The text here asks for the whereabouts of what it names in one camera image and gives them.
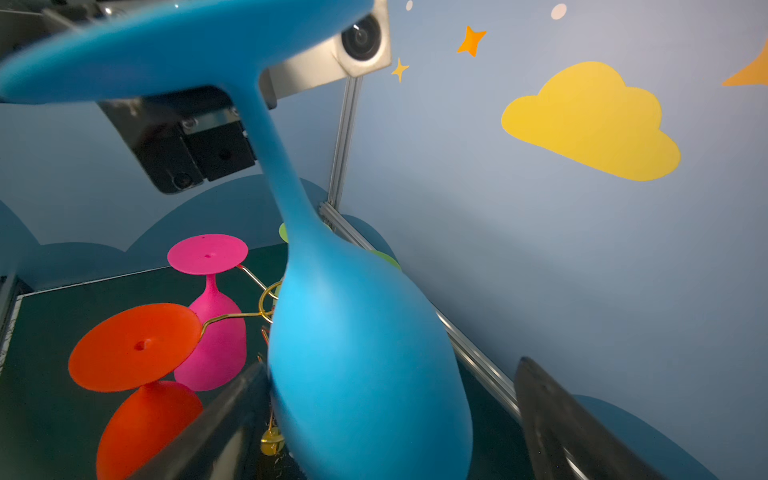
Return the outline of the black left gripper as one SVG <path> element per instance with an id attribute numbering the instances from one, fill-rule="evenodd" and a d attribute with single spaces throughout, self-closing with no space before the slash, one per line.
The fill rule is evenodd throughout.
<path id="1" fill-rule="evenodd" d="M 256 164 L 234 104 L 217 88 L 97 105 L 163 194 L 180 193 Z"/>

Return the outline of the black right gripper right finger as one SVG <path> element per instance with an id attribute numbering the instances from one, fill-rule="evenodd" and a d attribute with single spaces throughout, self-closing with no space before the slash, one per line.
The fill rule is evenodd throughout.
<path id="1" fill-rule="evenodd" d="M 514 378 L 529 458 L 537 479 L 661 479 L 538 363 L 520 359 Z"/>

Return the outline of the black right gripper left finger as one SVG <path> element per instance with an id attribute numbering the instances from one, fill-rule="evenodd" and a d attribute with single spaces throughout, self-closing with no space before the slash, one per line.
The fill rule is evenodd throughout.
<path id="1" fill-rule="evenodd" d="M 266 364 L 238 375 L 167 447 L 131 475 L 133 479 L 268 479 L 261 452 L 270 414 Z"/>

